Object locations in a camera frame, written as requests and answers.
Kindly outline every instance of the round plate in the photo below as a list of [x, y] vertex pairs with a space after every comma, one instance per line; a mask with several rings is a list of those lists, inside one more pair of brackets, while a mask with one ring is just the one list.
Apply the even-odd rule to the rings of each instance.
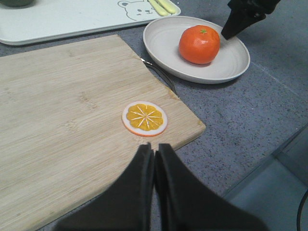
[[[219, 52], [209, 64], [192, 64], [178, 52], [182, 33], [195, 25], [210, 26], [220, 35]], [[150, 22], [143, 32], [143, 42], [152, 59], [171, 74], [195, 83], [223, 83], [237, 78], [247, 70], [250, 55], [237, 37], [226, 40], [220, 34], [221, 30], [221, 26], [206, 20], [172, 16]]]

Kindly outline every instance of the orange slice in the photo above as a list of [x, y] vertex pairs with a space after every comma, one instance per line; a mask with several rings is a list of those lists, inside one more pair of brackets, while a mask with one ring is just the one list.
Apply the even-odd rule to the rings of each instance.
[[147, 101], [126, 106], [122, 114], [125, 127], [139, 136], [157, 136], [167, 127], [167, 115], [162, 108]]

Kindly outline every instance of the bear drawing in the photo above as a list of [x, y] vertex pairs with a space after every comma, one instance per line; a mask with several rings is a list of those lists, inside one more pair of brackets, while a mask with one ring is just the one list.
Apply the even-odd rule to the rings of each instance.
[[149, 19], [147, 16], [155, 12], [147, 0], [134, 2], [119, 1], [117, 4], [123, 7], [127, 17], [134, 21], [147, 20]]

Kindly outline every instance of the wire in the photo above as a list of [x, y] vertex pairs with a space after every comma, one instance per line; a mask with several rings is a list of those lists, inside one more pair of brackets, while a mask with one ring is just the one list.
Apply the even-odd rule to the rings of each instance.
[[308, 190], [303, 195], [303, 198], [300, 201], [299, 206], [298, 206], [297, 217], [296, 217], [296, 230], [297, 231], [301, 231], [300, 230], [300, 219], [301, 219], [301, 216], [302, 216], [302, 210], [303, 210], [303, 207], [304, 207], [304, 203], [306, 202], [307, 197], [308, 197]]

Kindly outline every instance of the gray countertop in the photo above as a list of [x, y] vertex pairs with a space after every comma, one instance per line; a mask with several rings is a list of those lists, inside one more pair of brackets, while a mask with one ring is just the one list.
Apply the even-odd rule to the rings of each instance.
[[[228, 0], [177, 0], [181, 15], [224, 26]], [[186, 166], [222, 195], [308, 122], [307, 1], [283, 0], [267, 18], [238, 35], [250, 52], [248, 70], [224, 84], [202, 85], [171, 76], [182, 101], [206, 124], [205, 133], [177, 150]], [[40, 44], [0, 44], [0, 56], [118, 34], [140, 57], [152, 62], [145, 26]], [[153, 216], [157, 217], [157, 208]]]

